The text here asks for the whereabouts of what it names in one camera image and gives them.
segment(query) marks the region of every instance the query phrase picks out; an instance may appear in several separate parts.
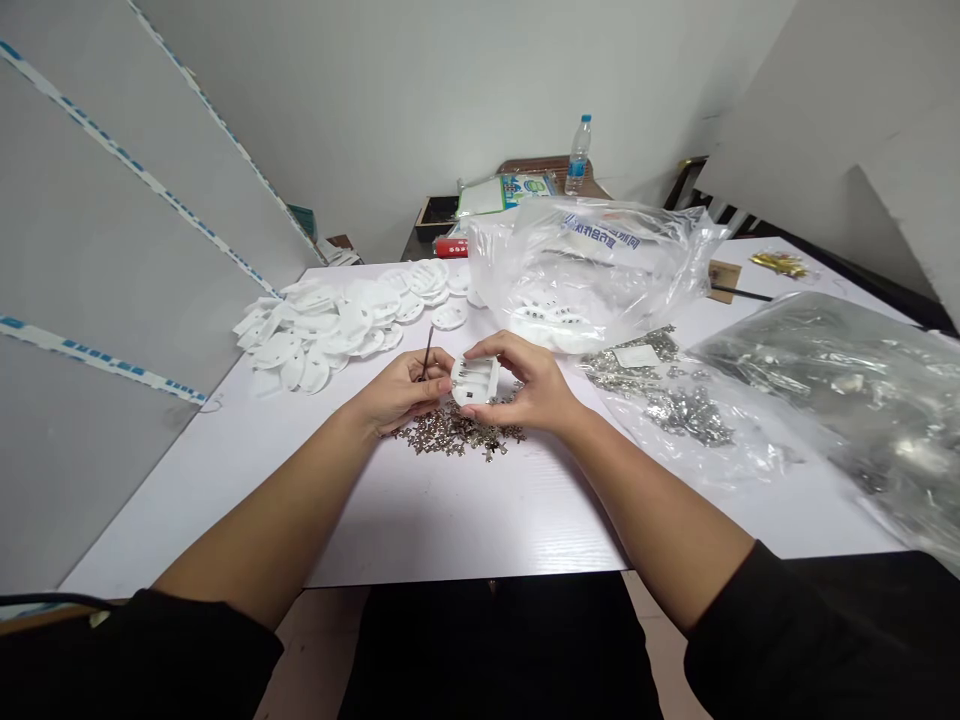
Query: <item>table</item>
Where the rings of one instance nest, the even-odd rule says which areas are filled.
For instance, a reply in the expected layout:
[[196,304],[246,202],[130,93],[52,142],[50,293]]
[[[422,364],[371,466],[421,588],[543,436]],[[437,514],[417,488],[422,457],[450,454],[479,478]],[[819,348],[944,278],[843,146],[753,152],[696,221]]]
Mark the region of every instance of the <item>table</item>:
[[[514,158],[513,160],[507,160],[501,163],[500,167],[497,168],[497,174],[536,175],[538,173],[551,172],[556,178],[556,190],[562,195],[563,186],[567,180],[569,163],[569,155]],[[580,197],[613,200],[613,198],[607,194],[607,191],[600,187],[597,181],[593,179],[593,163],[590,160],[587,160],[587,169],[583,177],[583,185],[580,187],[580,192],[577,193],[577,195]],[[407,262],[408,260],[423,260],[432,257],[434,257],[433,243],[420,242],[417,238],[417,228],[414,226],[410,231],[410,237],[407,238],[407,244],[403,248],[403,254],[400,256],[400,260]]]
[[[793,249],[778,238],[729,240],[715,258],[744,266],[739,286],[745,290],[776,296],[798,287],[815,289],[908,322],[815,261],[810,265],[821,275],[813,286],[798,286],[748,261],[769,247]],[[389,267],[322,268],[307,276],[345,284],[377,277]],[[698,300],[675,321],[674,337],[689,345],[761,304],[740,297],[731,305]],[[406,326],[400,350],[423,347],[428,322],[425,314]],[[489,311],[471,312],[464,326],[437,333],[435,342],[456,354],[494,329]],[[352,361],[319,395],[282,393],[269,399],[253,396],[250,362],[242,358],[214,393],[221,397],[222,409],[193,419],[60,589],[126,597],[149,585],[391,357],[385,353]],[[609,419],[587,380],[570,367],[564,372],[574,393]],[[793,466],[787,478],[755,491],[704,494],[784,558],[903,549],[850,499],[848,481],[825,462]],[[404,441],[385,439],[359,479],[308,586],[626,567],[596,498],[552,438],[530,433],[526,443],[489,464],[482,453],[416,456]]]

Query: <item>black sleeve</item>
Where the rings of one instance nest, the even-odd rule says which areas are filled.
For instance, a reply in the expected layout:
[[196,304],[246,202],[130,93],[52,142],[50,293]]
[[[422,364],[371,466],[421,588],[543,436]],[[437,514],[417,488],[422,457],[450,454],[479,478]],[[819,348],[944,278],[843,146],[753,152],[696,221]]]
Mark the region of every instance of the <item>black sleeve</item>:
[[691,633],[684,669],[714,720],[951,710],[932,667],[833,610],[759,542]]
[[252,718],[283,654],[226,603],[152,590],[79,629],[54,625],[0,653],[23,671],[13,690],[30,716]]

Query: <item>water bottle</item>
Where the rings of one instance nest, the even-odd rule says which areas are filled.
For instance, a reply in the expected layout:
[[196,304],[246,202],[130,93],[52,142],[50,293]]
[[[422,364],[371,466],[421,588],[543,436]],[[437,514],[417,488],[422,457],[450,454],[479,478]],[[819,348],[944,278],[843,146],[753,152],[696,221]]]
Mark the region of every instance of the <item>water bottle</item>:
[[570,167],[567,168],[567,181],[563,191],[567,195],[577,195],[583,187],[583,176],[587,174],[587,153],[590,151],[590,120],[592,115],[580,118],[580,127],[573,136],[573,148],[570,150]]

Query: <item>pile of white plastic parts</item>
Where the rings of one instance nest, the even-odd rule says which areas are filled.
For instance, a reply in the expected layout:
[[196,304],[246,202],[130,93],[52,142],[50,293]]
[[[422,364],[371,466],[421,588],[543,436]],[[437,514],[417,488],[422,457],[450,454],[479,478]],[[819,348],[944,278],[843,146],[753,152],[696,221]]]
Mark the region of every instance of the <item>pile of white plastic parts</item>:
[[262,297],[248,305],[233,332],[237,345],[253,356],[263,387],[308,395],[322,390],[351,357],[395,349],[402,325],[417,320],[425,307],[436,308],[431,322],[438,329],[453,330],[466,321],[467,306],[452,295],[483,306],[472,293],[469,268],[451,277],[439,259],[391,268],[379,280],[354,280],[342,288],[301,280],[280,293],[283,300]]

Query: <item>blue and white tape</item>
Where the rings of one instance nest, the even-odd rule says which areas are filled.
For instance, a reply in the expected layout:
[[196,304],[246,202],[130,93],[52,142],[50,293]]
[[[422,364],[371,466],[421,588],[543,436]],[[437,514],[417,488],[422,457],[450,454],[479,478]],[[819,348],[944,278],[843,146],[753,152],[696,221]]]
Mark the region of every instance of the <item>blue and white tape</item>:
[[203,405],[207,401],[206,395],[198,393],[193,388],[161,377],[133,363],[115,358],[102,350],[41,330],[9,315],[0,315],[0,335],[16,338],[29,345],[35,345],[42,350],[49,350],[58,355],[77,360],[98,370],[120,375],[154,390],[160,390],[168,395],[191,402],[194,405]]
[[213,245],[220,252],[233,260],[233,262],[237,264],[237,267],[243,270],[243,272],[251,277],[260,287],[274,297],[280,297],[280,294],[273,289],[270,283],[264,280],[260,273],[250,267],[246,260],[235,253],[233,249],[231,249],[229,245],[221,240],[213,230],[204,225],[200,221],[200,218],[187,209],[187,206],[180,202],[180,200],[178,200],[173,193],[167,190],[167,188],[165,188],[159,180],[147,172],[143,165],[130,157],[130,154],[122,147],[117,145],[117,143],[114,142],[114,140],[107,135],[106,132],[101,130],[100,126],[91,120],[87,114],[83,112],[83,110],[77,107],[72,101],[67,99],[59,90],[57,90],[56,87],[54,87],[53,83],[41,75],[36,68],[23,59],[20,53],[14,50],[3,40],[0,40],[0,57],[10,63],[10,65],[23,77],[29,80],[33,86],[37,88],[37,90],[53,100],[53,102],[56,103],[64,112],[66,112],[67,115],[69,115],[74,122],[77,123],[77,125],[82,127],[90,137],[96,140],[101,147],[122,162],[124,166],[133,172],[138,178],[140,178],[147,187],[162,197],[170,205],[170,207],[177,211],[177,214],[179,214],[180,217],[190,223],[207,240],[213,243]]
[[267,180],[266,176],[260,171],[260,168],[257,167],[257,164],[253,161],[253,158],[250,157],[250,153],[247,152],[246,148],[240,144],[237,136],[233,134],[229,127],[227,127],[227,123],[222,117],[220,117],[220,113],[218,113],[213,107],[213,103],[210,102],[210,98],[208,98],[203,90],[200,89],[200,86],[197,84],[197,81],[194,79],[187,67],[180,62],[180,58],[174,54],[173,50],[170,49],[170,46],[167,45],[166,41],[163,39],[163,36],[157,32],[157,29],[153,26],[153,23],[151,23],[147,16],[143,14],[143,11],[137,7],[136,4],[134,4],[133,0],[127,0],[127,4],[130,6],[130,9],[133,10],[134,14],[137,16],[137,20],[140,21],[140,24],[143,25],[150,37],[154,39],[157,45],[159,45],[167,54],[167,57],[170,58],[174,65],[176,65],[177,70],[180,71],[183,79],[187,81],[187,85],[191,90],[193,90],[193,92],[197,94],[197,97],[199,97],[203,102],[204,107],[207,108],[207,112],[210,113],[210,117],[216,121],[217,125],[219,125],[227,134],[227,136],[233,141],[234,146],[237,148],[237,151],[240,153],[243,159],[250,163],[250,167],[253,168],[253,172],[258,178],[260,178],[260,182],[263,183],[263,186],[270,191],[271,195],[273,195],[274,200],[277,201],[277,205],[279,205],[280,209],[286,214],[287,219],[290,220],[290,224],[293,225],[294,229],[300,234],[300,237],[303,238],[303,241],[307,244],[307,247],[309,247],[317,257],[326,263],[327,258],[325,258],[320,250],[310,241],[310,238],[307,236],[306,232],[304,232],[303,227],[297,222],[297,219],[293,216],[293,213],[290,212],[290,208],[287,207],[287,204],[280,197],[280,194],[277,192],[276,188],[270,184],[270,181]]

